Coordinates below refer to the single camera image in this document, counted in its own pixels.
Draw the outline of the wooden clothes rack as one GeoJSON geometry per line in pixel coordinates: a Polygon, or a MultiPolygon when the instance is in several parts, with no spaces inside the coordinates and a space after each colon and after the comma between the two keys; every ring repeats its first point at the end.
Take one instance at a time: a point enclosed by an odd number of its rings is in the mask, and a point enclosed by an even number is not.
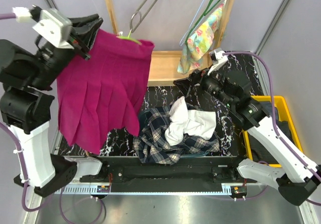
{"type": "MultiPolygon", "coordinates": [[[[141,15],[139,11],[147,1],[148,0],[143,0],[143,2],[140,4],[138,9],[132,15],[131,19],[133,19],[137,14],[141,15]]],[[[148,15],[148,13],[150,12],[150,10],[153,8],[153,6],[157,1],[158,0],[154,0],[153,3],[150,5],[150,7],[147,9],[146,13],[142,17],[139,16],[139,22],[135,27],[132,26],[132,20],[130,20],[129,34],[133,33],[137,29],[137,27],[145,19],[145,17],[148,15]]],[[[215,49],[221,46],[221,42],[225,34],[225,30],[230,18],[230,12],[233,7],[234,1],[235,0],[226,0],[225,7],[222,10],[222,18],[220,20],[219,29],[214,34],[215,49]]],[[[113,32],[117,34],[118,26],[116,22],[113,2],[112,0],[105,0],[105,3],[106,3],[106,7],[110,17],[110,22],[112,25],[113,32]]],[[[148,86],[173,86],[174,80],[182,78],[183,75],[177,72],[177,65],[176,65],[178,63],[180,55],[181,55],[181,51],[153,51],[151,56],[148,86]]],[[[208,53],[206,53],[201,60],[203,61],[203,64],[206,67],[210,66],[212,63],[212,60],[208,53]]]]}

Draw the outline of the lime green hanger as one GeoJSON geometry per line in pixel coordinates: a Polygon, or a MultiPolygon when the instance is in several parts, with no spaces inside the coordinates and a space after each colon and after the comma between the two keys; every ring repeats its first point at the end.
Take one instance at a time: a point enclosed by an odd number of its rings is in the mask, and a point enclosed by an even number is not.
{"type": "Polygon", "coordinates": [[[131,41],[131,42],[134,42],[134,43],[137,43],[137,44],[141,45],[141,42],[139,40],[131,37],[131,30],[129,31],[127,36],[123,35],[123,31],[118,32],[117,33],[117,38],[122,39],[122,40],[131,41]]]}

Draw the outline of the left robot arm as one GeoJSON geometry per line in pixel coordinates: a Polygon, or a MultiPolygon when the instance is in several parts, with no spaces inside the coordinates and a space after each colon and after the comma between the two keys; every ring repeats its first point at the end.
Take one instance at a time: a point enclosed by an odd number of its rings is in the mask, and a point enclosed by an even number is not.
{"type": "Polygon", "coordinates": [[[34,16],[41,28],[38,40],[46,39],[35,54],[9,40],[1,40],[1,116],[5,130],[13,137],[21,172],[14,183],[32,187],[47,197],[73,181],[102,182],[108,168],[97,157],[68,158],[53,155],[49,149],[51,84],[75,57],[89,59],[103,19],[97,15],[82,18],[34,16]],[[61,37],[66,48],[55,46],[49,38],[61,37]]]}

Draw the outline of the dark clothes in crate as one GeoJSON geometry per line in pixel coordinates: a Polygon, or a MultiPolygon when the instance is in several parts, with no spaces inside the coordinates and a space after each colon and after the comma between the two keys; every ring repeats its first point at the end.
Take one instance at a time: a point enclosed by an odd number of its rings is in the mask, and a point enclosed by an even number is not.
{"type": "MultiPolygon", "coordinates": [[[[275,120],[279,131],[282,131],[285,136],[296,146],[293,138],[292,131],[290,130],[289,121],[286,119],[280,119],[280,112],[278,107],[275,109],[275,120]]],[[[248,143],[252,154],[252,160],[254,162],[266,162],[269,165],[279,165],[279,162],[272,156],[272,154],[262,145],[260,140],[258,140],[251,132],[247,132],[248,143]]]]}

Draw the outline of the white skirt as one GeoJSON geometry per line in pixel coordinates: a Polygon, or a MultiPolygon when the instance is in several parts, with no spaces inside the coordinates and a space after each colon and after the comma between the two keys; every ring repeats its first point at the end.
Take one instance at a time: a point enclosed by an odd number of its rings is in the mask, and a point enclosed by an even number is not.
{"type": "Polygon", "coordinates": [[[216,128],[214,111],[189,110],[185,97],[174,102],[170,110],[170,125],[165,131],[165,139],[170,146],[183,141],[184,135],[210,140],[216,128]]]}

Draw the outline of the teal transparent plastic bin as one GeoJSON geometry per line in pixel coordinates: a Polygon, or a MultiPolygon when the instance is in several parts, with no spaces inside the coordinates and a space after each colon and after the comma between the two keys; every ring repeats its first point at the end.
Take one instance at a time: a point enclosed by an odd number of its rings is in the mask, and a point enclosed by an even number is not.
{"type": "Polygon", "coordinates": [[[133,138],[133,147],[141,163],[164,165],[176,164],[181,158],[203,157],[219,151],[215,135],[206,141],[198,136],[183,135],[183,140],[170,146],[165,139],[165,130],[169,127],[169,107],[156,107],[141,111],[140,130],[133,138]]]}

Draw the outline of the dark green hanger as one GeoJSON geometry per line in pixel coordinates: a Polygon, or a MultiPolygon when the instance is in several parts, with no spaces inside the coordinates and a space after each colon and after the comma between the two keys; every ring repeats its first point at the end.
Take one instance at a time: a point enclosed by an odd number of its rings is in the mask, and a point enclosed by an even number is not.
{"type": "Polygon", "coordinates": [[[192,24],[190,24],[189,26],[189,31],[184,35],[184,44],[187,44],[187,40],[188,37],[191,35],[191,33],[193,32],[193,30],[199,25],[199,23],[201,22],[201,20],[208,14],[211,12],[211,10],[213,10],[215,8],[215,6],[220,2],[221,0],[209,0],[205,10],[202,12],[202,14],[200,15],[200,17],[196,20],[196,22],[194,23],[194,25],[192,26],[192,24]]]}

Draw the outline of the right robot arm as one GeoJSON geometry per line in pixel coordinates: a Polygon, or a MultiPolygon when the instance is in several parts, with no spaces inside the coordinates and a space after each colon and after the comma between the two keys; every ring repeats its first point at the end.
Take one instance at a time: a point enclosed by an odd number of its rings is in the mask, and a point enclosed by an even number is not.
{"type": "Polygon", "coordinates": [[[240,157],[228,169],[228,177],[234,182],[252,179],[270,186],[289,203],[300,206],[309,199],[320,185],[320,165],[306,157],[290,139],[282,133],[269,111],[249,93],[251,82],[242,71],[230,71],[225,75],[208,68],[195,70],[188,77],[174,81],[184,95],[199,86],[225,105],[235,126],[257,139],[281,165],[279,168],[240,157]]]}

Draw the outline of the navy plaid skirt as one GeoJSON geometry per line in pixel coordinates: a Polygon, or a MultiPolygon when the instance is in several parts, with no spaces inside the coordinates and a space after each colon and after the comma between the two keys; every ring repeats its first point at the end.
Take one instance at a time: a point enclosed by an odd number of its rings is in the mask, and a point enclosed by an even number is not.
{"type": "Polygon", "coordinates": [[[150,108],[139,115],[133,148],[141,163],[176,164],[182,156],[219,152],[216,113],[188,103],[150,108]]]}

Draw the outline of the magenta pleated skirt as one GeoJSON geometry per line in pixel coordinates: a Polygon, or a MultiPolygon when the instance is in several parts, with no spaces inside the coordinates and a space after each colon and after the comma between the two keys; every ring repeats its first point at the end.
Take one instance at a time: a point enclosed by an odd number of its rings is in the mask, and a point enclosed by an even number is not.
{"type": "Polygon", "coordinates": [[[68,145],[99,154],[111,130],[138,135],[153,49],[99,30],[90,59],[73,58],[57,78],[58,127],[68,145]]]}

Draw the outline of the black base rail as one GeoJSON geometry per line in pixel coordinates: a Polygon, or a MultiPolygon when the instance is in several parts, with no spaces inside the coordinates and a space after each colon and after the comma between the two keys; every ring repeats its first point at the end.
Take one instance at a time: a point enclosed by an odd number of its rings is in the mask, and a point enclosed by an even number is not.
{"type": "Polygon", "coordinates": [[[111,181],[113,194],[195,195],[228,194],[224,185],[242,185],[236,171],[239,157],[181,158],[174,165],[142,164],[137,157],[103,157],[97,175],[85,175],[81,182],[111,181]]]}

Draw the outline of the yellow plastic crate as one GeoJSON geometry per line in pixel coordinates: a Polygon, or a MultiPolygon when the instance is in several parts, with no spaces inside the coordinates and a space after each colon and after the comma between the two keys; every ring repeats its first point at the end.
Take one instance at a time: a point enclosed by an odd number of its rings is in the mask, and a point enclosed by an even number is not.
{"type": "MultiPolygon", "coordinates": [[[[271,109],[271,98],[270,96],[253,96],[253,98],[268,109],[269,113],[272,114],[271,109]]],[[[289,113],[286,101],[283,96],[274,97],[274,106],[276,114],[276,124],[281,131],[292,141],[292,143],[302,151],[302,147],[297,136],[291,115],[289,113]]],[[[266,162],[271,167],[280,168],[281,165],[275,160],[274,157],[266,148],[248,132],[243,131],[244,146],[246,149],[246,156],[255,162],[266,162]]]]}

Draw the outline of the floral pastel garment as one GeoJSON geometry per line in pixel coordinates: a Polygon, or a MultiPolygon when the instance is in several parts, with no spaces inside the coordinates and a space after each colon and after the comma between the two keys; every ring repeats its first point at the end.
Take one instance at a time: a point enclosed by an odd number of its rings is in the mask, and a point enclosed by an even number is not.
{"type": "Polygon", "coordinates": [[[226,1],[221,3],[187,38],[187,43],[183,46],[182,55],[178,64],[178,73],[186,74],[190,70],[203,66],[202,59],[214,42],[215,32],[219,29],[222,10],[225,4],[226,1]]]}

